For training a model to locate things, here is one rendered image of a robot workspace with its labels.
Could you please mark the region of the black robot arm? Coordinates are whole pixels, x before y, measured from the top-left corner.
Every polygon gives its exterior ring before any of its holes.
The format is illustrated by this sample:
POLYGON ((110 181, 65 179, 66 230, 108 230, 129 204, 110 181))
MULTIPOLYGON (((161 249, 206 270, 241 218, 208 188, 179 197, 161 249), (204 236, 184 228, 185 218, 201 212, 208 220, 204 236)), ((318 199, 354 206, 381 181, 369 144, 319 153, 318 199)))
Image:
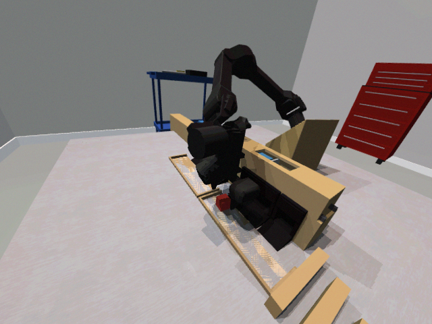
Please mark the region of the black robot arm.
POLYGON ((232 92, 232 75, 250 80, 273 99, 281 118, 289 121, 291 128, 305 120, 303 111, 306 111, 297 94, 282 90, 257 65, 252 49, 246 45, 225 48, 216 58, 214 66, 212 91, 202 111, 204 121, 190 123, 187 127, 190 154, 198 160, 215 155, 196 165, 198 176, 205 185, 215 185, 229 178, 228 162, 218 161, 216 154, 240 152, 246 129, 252 127, 247 117, 242 116, 225 122, 238 110, 236 95, 232 92))

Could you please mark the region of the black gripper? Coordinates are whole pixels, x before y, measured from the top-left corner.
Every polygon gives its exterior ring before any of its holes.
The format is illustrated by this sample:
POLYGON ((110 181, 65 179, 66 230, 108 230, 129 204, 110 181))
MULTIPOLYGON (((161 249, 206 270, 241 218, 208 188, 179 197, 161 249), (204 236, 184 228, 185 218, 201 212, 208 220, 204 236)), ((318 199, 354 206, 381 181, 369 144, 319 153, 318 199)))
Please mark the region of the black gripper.
POLYGON ((250 178, 241 179, 237 173, 242 172, 239 167, 240 159, 244 158, 245 154, 240 151, 238 153, 229 153, 223 151, 216 154, 217 160, 220 162, 228 162, 229 165, 229 178, 232 183, 229 187, 229 195, 231 196, 230 210, 234 210, 240 203, 244 203, 250 199, 259 196, 261 187, 253 182, 250 178))

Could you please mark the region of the tan flat bar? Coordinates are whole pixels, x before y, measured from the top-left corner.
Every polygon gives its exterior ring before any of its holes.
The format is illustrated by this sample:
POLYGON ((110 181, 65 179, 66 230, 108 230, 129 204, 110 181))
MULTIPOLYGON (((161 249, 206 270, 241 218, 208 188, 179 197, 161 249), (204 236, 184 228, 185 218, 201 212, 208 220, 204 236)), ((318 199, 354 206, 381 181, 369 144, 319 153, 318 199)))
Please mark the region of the tan flat bar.
POLYGON ((299 324, 331 324, 350 291, 350 287, 336 277, 299 324))

